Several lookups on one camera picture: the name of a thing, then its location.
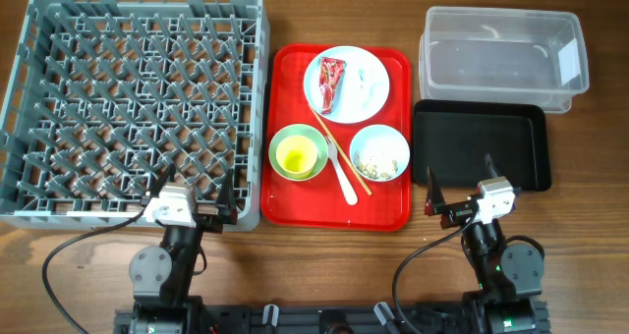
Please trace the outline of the rice and nut scraps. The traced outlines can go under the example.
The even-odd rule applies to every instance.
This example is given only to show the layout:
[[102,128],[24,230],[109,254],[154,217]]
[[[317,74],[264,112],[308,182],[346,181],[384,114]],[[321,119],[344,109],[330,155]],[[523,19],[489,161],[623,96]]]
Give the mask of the rice and nut scraps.
[[358,172],[372,181],[388,181],[398,172],[397,161],[380,152],[357,151],[354,154],[354,166]]

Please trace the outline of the yellow cup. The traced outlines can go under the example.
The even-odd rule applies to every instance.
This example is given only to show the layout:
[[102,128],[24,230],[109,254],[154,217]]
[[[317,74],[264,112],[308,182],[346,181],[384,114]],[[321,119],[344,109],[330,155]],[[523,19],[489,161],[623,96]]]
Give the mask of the yellow cup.
[[293,180],[306,179],[317,162],[315,143],[305,136],[283,139],[276,149],[276,161],[284,174]]

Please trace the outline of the red snack wrapper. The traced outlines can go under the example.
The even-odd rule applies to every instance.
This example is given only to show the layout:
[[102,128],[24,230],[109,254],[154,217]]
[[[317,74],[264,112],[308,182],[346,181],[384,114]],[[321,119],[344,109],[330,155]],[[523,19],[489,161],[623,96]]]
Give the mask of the red snack wrapper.
[[340,59],[322,57],[320,59],[319,90],[323,98],[322,114],[329,114],[334,105],[336,89],[345,73],[346,62]]

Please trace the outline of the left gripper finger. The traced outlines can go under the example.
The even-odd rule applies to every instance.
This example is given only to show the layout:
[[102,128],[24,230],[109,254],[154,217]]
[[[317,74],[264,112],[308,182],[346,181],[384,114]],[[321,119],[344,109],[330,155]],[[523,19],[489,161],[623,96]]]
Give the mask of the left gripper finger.
[[235,211],[236,203],[233,190],[233,170],[228,169],[225,173],[220,191],[217,197],[217,209],[219,211]]
[[157,196],[167,182],[172,182],[176,173],[176,165],[170,163],[167,168],[157,176],[156,181],[148,190],[149,196]]

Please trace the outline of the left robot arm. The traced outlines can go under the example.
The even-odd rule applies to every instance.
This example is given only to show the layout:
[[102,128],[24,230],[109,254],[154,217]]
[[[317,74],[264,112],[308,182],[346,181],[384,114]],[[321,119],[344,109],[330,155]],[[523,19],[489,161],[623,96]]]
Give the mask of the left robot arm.
[[131,260],[129,275],[134,286],[134,309],[128,331],[149,333],[218,333],[218,322],[202,299],[189,295],[197,258],[204,256],[205,233],[220,234],[235,225],[238,209],[233,192],[233,172],[220,179],[216,211],[197,211],[192,187],[174,182],[176,166],[169,165],[143,195],[147,221],[164,227],[158,246],[140,250]]

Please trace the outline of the white napkin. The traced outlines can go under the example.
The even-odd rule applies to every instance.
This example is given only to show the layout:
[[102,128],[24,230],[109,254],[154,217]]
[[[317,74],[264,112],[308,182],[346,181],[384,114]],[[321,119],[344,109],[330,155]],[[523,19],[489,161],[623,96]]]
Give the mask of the white napkin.
[[360,89],[367,97],[371,97],[377,91],[386,88],[384,82],[380,82],[376,79],[371,68],[360,68],[358,75],[360,79]]

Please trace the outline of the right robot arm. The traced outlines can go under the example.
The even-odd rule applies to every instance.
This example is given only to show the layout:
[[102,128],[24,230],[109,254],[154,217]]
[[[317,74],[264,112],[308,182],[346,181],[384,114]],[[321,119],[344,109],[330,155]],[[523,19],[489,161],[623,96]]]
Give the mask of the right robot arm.
[[542,293],[545,253],[527,236],[505,237],[499,219],[515,209],[520,192],[485,157],[489,177],[478,182],[465,201],[448,203],[432,169],[427,169],[425,214],[439,215],[443,229],[462,234],[464,255],[470,262],[479,290],[463,295],[462,308],[472,333],[548,333],[547,305]]

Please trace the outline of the green bowl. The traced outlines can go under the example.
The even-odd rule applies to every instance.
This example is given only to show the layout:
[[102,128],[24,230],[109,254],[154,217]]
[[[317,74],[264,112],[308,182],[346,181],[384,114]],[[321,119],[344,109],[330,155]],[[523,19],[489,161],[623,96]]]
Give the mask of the green bowl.
[[328,160],[323,134],[305,124],[293,124],[278,131],[268,148],[269,162],[281,177],[302,182],[317,176]]

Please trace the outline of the light blue bowl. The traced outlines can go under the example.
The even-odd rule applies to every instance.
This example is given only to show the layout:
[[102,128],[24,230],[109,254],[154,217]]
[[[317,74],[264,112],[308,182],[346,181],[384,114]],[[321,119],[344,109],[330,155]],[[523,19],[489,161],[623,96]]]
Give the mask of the light blue bowl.
[[358,173],[373,182],[397,179],[408,167],[411,153],[404,136],[386,125],[359,130],[350,143],[350,159]]

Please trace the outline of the white plastic fork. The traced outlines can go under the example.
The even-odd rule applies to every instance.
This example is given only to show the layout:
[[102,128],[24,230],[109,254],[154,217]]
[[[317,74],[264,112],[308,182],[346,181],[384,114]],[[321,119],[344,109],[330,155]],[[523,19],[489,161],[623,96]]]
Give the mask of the white plastic fork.
[[329,136],[326,136],[325,139],[328,147],[328,159],[332,163],[342,194],[349,205],[356,205],[358,196],[338,161],[338,149]]

